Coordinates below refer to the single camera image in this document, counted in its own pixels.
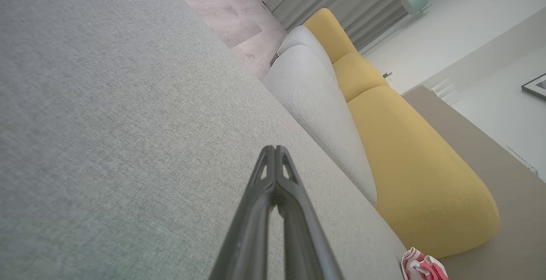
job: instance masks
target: towel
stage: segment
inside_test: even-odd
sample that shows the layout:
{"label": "towel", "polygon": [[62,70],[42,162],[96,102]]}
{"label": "towel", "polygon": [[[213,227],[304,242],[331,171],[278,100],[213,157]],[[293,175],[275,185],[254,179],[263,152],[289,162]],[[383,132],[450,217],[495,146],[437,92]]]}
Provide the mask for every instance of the towel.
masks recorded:
{"label": "towel", "polygon": [[405,280],[449,280],[442,263],[414,247],[404,253],[401,265]]}

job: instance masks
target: framed picture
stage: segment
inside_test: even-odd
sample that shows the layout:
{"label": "framed picture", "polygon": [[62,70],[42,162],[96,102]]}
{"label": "framed picture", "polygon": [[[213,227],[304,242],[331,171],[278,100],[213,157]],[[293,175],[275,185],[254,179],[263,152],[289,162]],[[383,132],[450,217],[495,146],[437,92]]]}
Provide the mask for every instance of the framed picture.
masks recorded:
{"label": "framed picture", "polygon": [[535,97],[546,101],[546,74],[542,74],[534,80],[531,80],[527,84],[521,86],[521,89],[530,95],[534,95]]}

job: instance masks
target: laminate floor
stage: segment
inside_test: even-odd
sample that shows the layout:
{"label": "laminate floor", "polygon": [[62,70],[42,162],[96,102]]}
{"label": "laminate floor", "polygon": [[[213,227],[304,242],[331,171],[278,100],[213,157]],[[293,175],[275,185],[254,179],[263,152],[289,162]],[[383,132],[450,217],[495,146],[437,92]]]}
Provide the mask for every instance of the laminate floor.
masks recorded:
{"label": "laminate floor", "polygon": [[286,36],[261,0],[184,0],[259,80]]}

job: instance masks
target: white sofa cushion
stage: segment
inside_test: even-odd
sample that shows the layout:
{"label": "white sofa cushion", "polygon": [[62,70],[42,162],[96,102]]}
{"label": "white sofa cushion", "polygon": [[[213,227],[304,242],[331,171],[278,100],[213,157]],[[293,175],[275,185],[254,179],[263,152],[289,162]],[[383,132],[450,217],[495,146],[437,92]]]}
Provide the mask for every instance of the white sofa cushion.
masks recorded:
{"label": "white sofa cushion", "polygon": [[304,45],[287,49],[263,83],[375,205],[375,182],[357,128],[336,80],[315,54]]}
{"label": "white sofa cushion", "polygon": [[332,62],[330,62],[328,54],[326,54],[326,51],[320,42],[307,27],[297,26],[292,29],[277,50],[277,54],[281,56],[287,49],[293,47],[294,45],[305,45],[308,47],[318,58],[318,60],[320,60],[322,66],[324,66],[324,69],[326,69],[328,74],[330,74],[333,78],[336,78],[334,66],[332,66]]}

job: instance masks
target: yellow cushion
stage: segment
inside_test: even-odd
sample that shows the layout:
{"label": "yellow cushion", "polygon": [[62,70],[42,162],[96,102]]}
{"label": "yellow cushion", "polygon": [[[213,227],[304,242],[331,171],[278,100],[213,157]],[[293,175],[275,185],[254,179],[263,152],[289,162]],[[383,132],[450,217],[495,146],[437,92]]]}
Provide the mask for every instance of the yellow cushion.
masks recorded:
{"label": "yellow cushion", "polygon": [[406,247],[445,257],[499,231],[487,187],[396,91],[375,87],[348,105],[376,182],[376,208]]}
{"label": "yellow cushion", "polygon": [[318,39],[328,53],[332,64],[348,53],[357,53],[357,49],[354,48],[353,43],[330,10],[326,8],[318,10],[304,23],[304,26]]}
{"label": "yellow cushion", "polygon": [[334,72],[346,102],[368,89],[389,86],[374,66],[357,52],[350,52],[336,61]]}

